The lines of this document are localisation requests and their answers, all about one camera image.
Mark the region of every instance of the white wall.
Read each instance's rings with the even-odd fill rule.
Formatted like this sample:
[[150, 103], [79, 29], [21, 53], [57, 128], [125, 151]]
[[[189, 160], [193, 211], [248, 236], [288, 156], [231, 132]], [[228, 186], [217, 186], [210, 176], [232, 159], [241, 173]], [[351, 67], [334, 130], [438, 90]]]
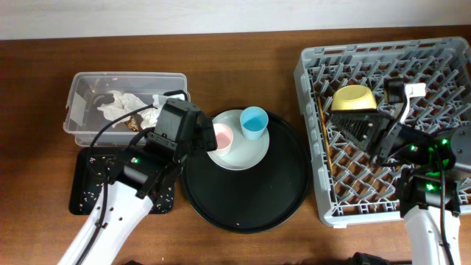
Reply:
[[471, 0], [0, 0], [0, 38], [471, 24]]

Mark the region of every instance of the black tray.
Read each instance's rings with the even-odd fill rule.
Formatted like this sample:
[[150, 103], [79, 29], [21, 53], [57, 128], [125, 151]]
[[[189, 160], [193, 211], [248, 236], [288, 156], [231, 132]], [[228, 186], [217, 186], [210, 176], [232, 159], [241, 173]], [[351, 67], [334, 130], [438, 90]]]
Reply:
[[[94, 147], [93, 162], [91, 164], [95, 172], [103, 172], [105, 161], [112, 158], [121, 147]], [[76, 215], [90, 214], [98, 196], [102, 190], [103, 180], [90, 174], [87, 170], [88, 147], [80, 150], [75, 166], [74, 183], [72, 184], [71, 199], [68, 210]], [[157, 201], [158, 208], [153, 208], [150, 214], [168, 213], [174, 204], [174, 188]]]
[[217, 227], [265, 231], [291, 217], [305, 199], [312, 178], [306, 146], [284, 120], [268, 114], [270, 145], [256, 166], [230, 171], [208, 154], [187, 161], [183, 189], [196, 212]]

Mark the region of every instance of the black circular mat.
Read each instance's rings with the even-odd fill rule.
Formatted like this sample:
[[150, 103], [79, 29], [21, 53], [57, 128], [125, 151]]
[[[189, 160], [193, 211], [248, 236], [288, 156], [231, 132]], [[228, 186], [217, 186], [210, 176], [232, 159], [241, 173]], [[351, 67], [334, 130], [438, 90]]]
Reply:
[[201, 154], [188, 158], [183, 189], [196, 212], [237, 233], [276, 227], [301, 206], [312, 178], [306, 146], [280, 117], [269, 114], [270, 145], [256, 166], [231, 171]]

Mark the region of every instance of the white tissue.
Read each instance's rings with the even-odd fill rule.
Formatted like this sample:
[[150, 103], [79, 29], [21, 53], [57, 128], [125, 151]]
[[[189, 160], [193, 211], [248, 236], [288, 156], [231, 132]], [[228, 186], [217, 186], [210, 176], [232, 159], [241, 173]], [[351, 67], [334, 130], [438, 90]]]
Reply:
[[[98, 110], [103, 112], [103, 116], [108, 121], [114, 121], [115, 119], [125, 115], [126, 113], [146, 106], [146, 104], [144, 104], [142, 100], [140, 100], [137, 96], [131, 93], [121, 93], [119, 91], [111, 91], [111, 93], [113, 94], [113, 98], [115, 99], [115, 101], [111, 104], [103, 104], [101, 107], [97, 107]], [[149, 108], [147, 110], [138, 112], [138, 114], [141, 115], [143, 119], [143, 121], [141, 122], [142, 129], [155, 127], [155, 125], [157, 124], [157, 119], [162, 110], [162, 106], [165, 104], [168, 98], [177, 98], [182, 100], [185, 99], [185, 97], [181, 94], [174, 96], [153, 95], [152, 98], [154, 99], [153, 105], [155, 108]], [[126, 122], [129, 120], [130, 117], [126, 117], [121, 121], [118, 121], [113, 124], [113, 127], [115, 127], [120, 122]]]

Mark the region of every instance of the brown table surface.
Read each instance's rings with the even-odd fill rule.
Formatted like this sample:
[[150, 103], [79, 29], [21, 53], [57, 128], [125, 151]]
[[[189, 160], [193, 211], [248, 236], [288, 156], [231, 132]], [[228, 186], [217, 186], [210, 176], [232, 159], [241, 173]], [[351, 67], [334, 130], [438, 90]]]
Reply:
[[[293, 79], [304, 48], [459, 35], [471, 41], [471, 26], [2, 41], [0, 264], [57, 263], [87, 219], [68, 211], [80, 147], [63, 122], [77, 72], [184, 73], [192, 102], [209, 115], [257, 105], [307, 139]], [[329, 264], [357, 251], [411, 259], [403, 222], [327, 227], [312, 188], [287, 222], [252, 235], [214, 227], [193, 210], [179, 183], [176, 192], [174, 211], [146, 217], [117, 264]], [[471, 216], [460, 219], [461, 260], [469, 264]]]

